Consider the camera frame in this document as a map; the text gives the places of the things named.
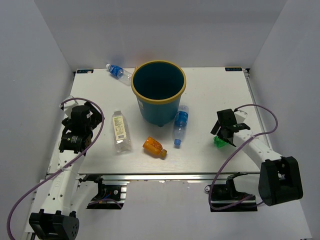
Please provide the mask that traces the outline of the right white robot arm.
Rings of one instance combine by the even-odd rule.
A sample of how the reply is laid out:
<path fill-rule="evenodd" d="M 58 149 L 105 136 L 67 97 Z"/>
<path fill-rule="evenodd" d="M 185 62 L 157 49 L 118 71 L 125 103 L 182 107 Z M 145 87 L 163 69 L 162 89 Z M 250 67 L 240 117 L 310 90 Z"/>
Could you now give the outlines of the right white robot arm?
<path fill-rule="evenodd" d="M 217 112 L 211 134 L 245 153 L 259 169 L 259 175 L 237 172 L 227 177 L 221 188 L 209 188 L 213 200 L 242 201 L 256 196 L 267 206 L 278 205 L 303 197 L 298 161 L 275 152 L 245 124 L 246 112 L 225 109 Z"/>

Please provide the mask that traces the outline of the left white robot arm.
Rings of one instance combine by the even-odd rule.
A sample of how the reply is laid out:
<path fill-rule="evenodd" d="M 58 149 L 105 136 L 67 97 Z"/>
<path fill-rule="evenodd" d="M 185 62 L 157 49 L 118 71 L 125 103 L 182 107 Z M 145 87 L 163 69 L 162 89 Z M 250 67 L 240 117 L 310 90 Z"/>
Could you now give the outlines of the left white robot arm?
<path fill-rule="evenodd" d="M 93 130 L 104 125 L 102 110 L 87 99 L 79 104 L 73 97 L 64 100 L 60 108 L 66 118 L 61 122 L 64 128 L 56 172 L 49 177 L 52 184 L 39 212 L 31 213 L 28 220 L 40 240 L 74 240 L 80 227 L 79 210 L 90 199 L 99 200 L 106 193 L 106 187 L 99 182 L 85 183 L 74 192 L 80 166 L 99 137 Z"/>

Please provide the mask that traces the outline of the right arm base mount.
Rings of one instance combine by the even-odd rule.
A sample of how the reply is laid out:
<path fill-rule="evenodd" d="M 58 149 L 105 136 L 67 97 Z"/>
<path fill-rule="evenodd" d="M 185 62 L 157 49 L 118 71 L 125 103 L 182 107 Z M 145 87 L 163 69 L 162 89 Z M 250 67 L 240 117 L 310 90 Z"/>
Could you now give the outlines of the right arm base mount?
<path fill-rule="evenodd" d="M 215 183 L 212 188 L 212 193 L 210 197 L 211 205 L 214 208 L 222 208 L 222 207 L 231 205 L 233 203 L 236 203 L 242 199 L 245 199 L 247 196 L 249 196 L 249 194 L 246 192 L 237 191 L 233 182 L 233 178 L 239 177 L 239 176 L 245 176 L 245 175 L 247 175 L 247 173 L 238 172 L 236 174 L 228 176 L 225 182 L 218 181 L 217 183 Z M 214 212 L 257 212 L 258 204 L 256 202 L 256 197 L 252 196 L 250 199 L 247 199 L 246 201 L 243 201 L 240 204 L 237 204 L 230 208 L 226 208 L 222 210 L 216 210 L 216 209 L 210 208 L 210 211 L 212 213 Z"/>

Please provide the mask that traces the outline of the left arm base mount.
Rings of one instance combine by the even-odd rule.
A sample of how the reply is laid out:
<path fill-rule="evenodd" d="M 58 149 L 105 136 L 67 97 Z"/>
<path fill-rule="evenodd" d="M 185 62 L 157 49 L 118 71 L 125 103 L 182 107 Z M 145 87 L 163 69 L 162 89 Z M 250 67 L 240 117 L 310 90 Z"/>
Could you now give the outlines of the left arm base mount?
<path fill-rule="evenodd" d="M 127 181 L 112 180 L 106 176 L 90 174 L 79 179 L 80 183 L 93 182 L 96 195 L 90 200 L 87 209 L 120 210 L 126 199 Z"/>

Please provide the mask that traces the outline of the green plastic soda bottle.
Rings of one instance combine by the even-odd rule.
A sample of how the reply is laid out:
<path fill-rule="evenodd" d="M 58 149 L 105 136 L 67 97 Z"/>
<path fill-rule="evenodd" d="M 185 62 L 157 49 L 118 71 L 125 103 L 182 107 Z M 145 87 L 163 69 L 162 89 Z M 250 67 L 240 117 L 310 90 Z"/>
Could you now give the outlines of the green plastic soda bottle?
<path fill-rule="evenodd" d="M 218 136 L 215 136 L 213 138 L 213 144 L 218 149 L 223 148 L 223 147 L 228 145 L 227 142 L 225 142 L 224 140 L 220 139 Z"/>

